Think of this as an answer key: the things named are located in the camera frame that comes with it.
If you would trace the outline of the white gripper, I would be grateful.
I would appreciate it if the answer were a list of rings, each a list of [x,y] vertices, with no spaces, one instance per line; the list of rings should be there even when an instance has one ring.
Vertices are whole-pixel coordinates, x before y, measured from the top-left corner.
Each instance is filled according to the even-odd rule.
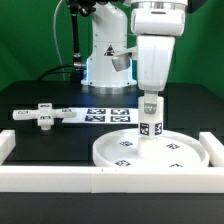
[[[137,80],[139,88],[147,90],[144,92],[146,114],[154,114],[157,110],[157,92],[165,88],[174,45],[174,37],[137,37]]]

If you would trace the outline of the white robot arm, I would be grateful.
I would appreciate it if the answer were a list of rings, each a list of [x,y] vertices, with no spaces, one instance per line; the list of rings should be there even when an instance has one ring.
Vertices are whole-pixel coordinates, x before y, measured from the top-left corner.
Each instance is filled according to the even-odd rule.
[[[192,36],[180,54],[179,74],[224,94],[224,0],[122,0],[129,16],[117,10],[115,0],[89,0],[93,49],[87,59],[86,89],[115,92],[131,86],[155,97],[168,79],[175,40],[182,37],[186,18],[192,18]]]

